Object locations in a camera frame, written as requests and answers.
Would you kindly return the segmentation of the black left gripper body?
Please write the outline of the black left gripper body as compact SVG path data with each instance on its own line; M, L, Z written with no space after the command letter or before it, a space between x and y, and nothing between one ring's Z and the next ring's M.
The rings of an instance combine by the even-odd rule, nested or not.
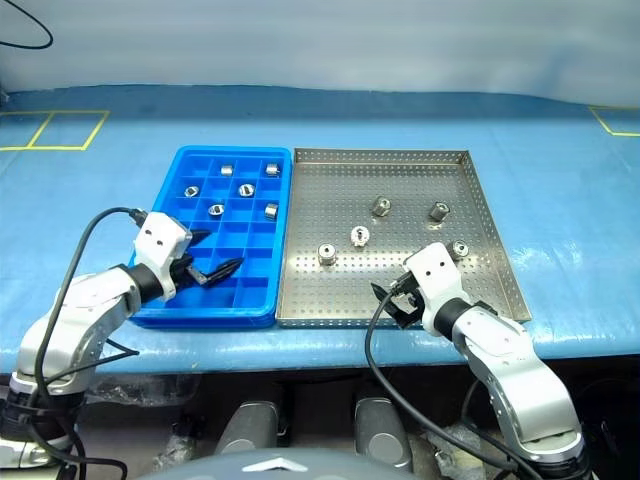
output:
M171 263L170 276L177 291L205 284L205 275L194 266L194 258L188 253Z

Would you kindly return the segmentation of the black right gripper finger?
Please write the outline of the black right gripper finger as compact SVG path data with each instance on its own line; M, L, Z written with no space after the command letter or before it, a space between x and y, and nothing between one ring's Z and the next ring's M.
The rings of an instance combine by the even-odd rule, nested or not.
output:
M391 298L386 299L389 293L380 285L372 283L372 291L382 306L382 310L395 322L399 328L407 327L407 313L396 305Z

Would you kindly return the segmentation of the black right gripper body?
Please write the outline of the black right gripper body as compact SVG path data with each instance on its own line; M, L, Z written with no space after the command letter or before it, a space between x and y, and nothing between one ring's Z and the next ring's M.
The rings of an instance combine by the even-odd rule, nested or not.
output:
M412 307L411 311L405 311L389 300L388 314L400 328L406 329L422 320L425 303L418 282L411 272L405 272L394 281L390 287L390 295L391 298L406 297Z

